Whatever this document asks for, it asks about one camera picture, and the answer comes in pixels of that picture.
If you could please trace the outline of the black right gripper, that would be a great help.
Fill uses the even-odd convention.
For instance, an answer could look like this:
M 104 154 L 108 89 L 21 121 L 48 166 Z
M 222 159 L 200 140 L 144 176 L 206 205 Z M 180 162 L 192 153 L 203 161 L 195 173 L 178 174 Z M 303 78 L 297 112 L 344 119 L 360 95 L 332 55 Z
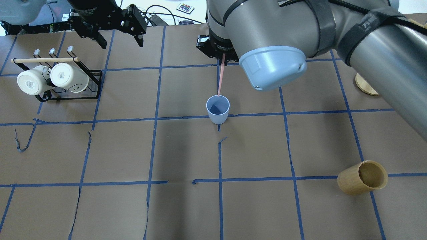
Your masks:
M 231 41 L 220 41 L 218 38 L 209 35 L 198 35 L 196 48 L 209 58 L 224 60 L 225 65 L 229 61 L 239 62 L 239 57 Z

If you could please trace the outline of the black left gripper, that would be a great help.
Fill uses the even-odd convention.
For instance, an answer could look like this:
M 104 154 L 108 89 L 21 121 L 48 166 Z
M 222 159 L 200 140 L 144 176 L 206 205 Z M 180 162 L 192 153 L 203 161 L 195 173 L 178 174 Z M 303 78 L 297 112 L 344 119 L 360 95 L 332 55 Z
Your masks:
M 105 50 L 107 41 L 99 29 L 115 29 L 121 24 L 121 32 L 132 35 L 138 46 L 143 47 L 147 22 L 136 5 L 122 10 L 115 0 L 69 0 L 68 3 L 72 14 L 68 22 L 80 37 L 89 37 Z

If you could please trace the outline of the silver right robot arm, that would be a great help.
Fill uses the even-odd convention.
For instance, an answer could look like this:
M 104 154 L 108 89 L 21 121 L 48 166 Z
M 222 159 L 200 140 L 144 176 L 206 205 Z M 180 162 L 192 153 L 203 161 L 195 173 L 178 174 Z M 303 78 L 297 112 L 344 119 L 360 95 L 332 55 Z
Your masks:
M 271 91 L 301 77 L 306 59 L 336 50 L 426 139 L 426 28 L 398 0 L 208 0 L 208 34 L 196 47 L 239 62 L 252 87 Z

